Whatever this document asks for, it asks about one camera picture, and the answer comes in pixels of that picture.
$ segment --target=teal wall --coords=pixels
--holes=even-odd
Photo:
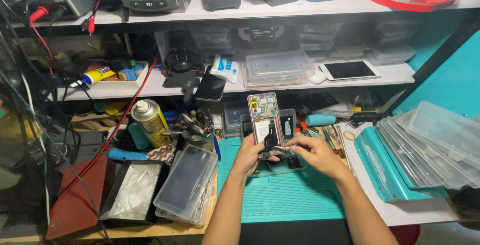
[[[416,52],[408,62],[414,71],[417,71],[450,37],[462,18],[462,13],[452,10],[439,10],[426,15],[418,32],[408,42]]]
[[[422,100],[467,114],[468,118],[480,114],[480,31],[408,96],[394,114],[406,113]]]

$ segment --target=aerosol spray can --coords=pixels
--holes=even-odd
[[[169,127],[155,101],[137,101],[131,108],[130,114],[156,149],[171,143],[168,136],[161,135],[161,132],[168,130]]]

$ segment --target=hand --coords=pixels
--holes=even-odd
[[[257,168],[258,153],[264,149],[265,144],[263,141],[255,144],[253,134],[243,138],[230,173],[240,175],[244,178],[249,177]],[[280,159],[276,156],[271,156],[268,160],[278,162]]]
[[[290,147],[290,151],[295,152],[316,170],[335,181],[342,179],[345,175],[351,175],[351,170],[335,155],[332,147],[321,136],[297,136],[288,141],[285,146]]]

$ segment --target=shelf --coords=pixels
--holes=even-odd
[[[480,0],[457,0],[449,9],[469,9],[479,8]],[[414,15],[425,15],[424,13],[399,11],[382,6],[370,0],[332,0],[323,2],[308,2],[298,0],[294,3],[288,3],[272,7],[263,0],[241,0],[239,9],[221,9],[214,12],[206,11],[202,5],[202,0],[191,0],[185,13],[165,13],[165,14],[143,14],[135,15],[130,13],[128,24],[138,24],[147,22],[185,22],[195,20],[220,20],[220,19],[242,19],[242,18],[264,18],[280,16],[304,16],[304,15],[341,15],[341,14],[361,14],[361,13],[383,13],[396,12]],[[59,21],[54,26],[80,26],[81,23],[90,15],[81,17],[76,21]],[[123,12],[117,10],[107,12],[99,10],[95,18],[95,27],[101,28],[101,25],[122,24]],[[47,27],[50,23],[39,22],[37,27]]]
[[[327,61],[325,63],[335,63],[337,61]],[[286,89],[323,89],[323,88],[341,88],[341,87],[363,87],[363,86],[382,86],[382,85],[395,85],[395,84],[408,84],[413,83],[414,79],[412,75],[415,73],[412,68],[404,63],[400,65],[391,65],[391,66],[380,66],[375,67],[376,70],[381,74],[380,78],[376,79],[367,79],[367,80],[356,80],[356,81],[347,81],[347,82],[323,82],[321,84],[313,84],[308,82],[306,85],[296,85],[296,86],[282,86],[278,90]],[[154,69],[150,74],[143,90],[141,91],[139,97],[147,96],[173,96],[173,95],[182,95],[181,88],[165,88],[162,87],[165,77],[160,73],[159,69]],[[238,79],[239,84],[232,84],[227,82],[225,85],[224,92],[244,92],[247,91],[243,87],[243,79],[241,74]],[[272,90],[272,88],[259,88],[257,90]],[[89,89],[87,92],[93,99],[107,99],[107,98],[129,98],[132,97],[137,90],[95,90]],[[65,92],[64,88],[58,89],[58,99],[61,100],[63,93]],[[73,100],[87,100],[88,97],[83,92],[81,88],[69,88],[67,91],[66,101]]]

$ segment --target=phone motherboard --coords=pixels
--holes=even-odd
[[[283,147],[283,133],[280,126],[279,106],[275,92],[250,95],[247,97],[255,144],[265,142],[265,150],[258,154],[261,159],[283,154],[274,146]]]

